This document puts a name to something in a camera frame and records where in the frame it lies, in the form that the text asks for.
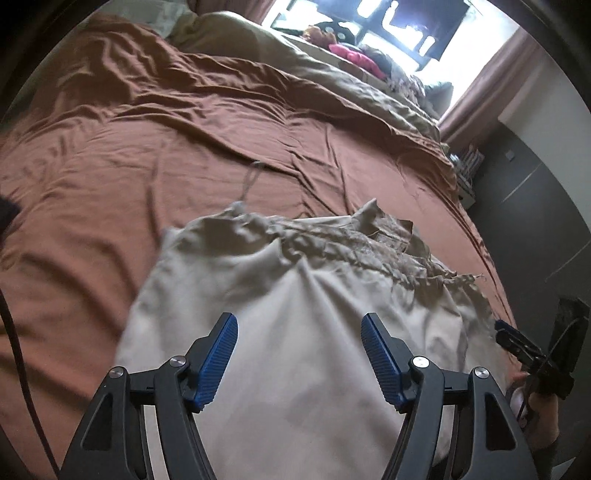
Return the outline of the person's right hand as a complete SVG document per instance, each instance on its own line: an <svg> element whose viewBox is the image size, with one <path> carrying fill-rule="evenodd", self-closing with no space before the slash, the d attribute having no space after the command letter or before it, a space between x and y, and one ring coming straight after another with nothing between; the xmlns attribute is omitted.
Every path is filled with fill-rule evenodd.
<svg viewBox="0 0 591 480"><path fill-rule="evenodd" d="M533 414L524 435L530 450L535 453L550 447L559 438L559 399L556 395L544 397L536 392L526 394L528 377L526 372L517 372L507 395L516 417L521 417L525 411Z"/></svg>

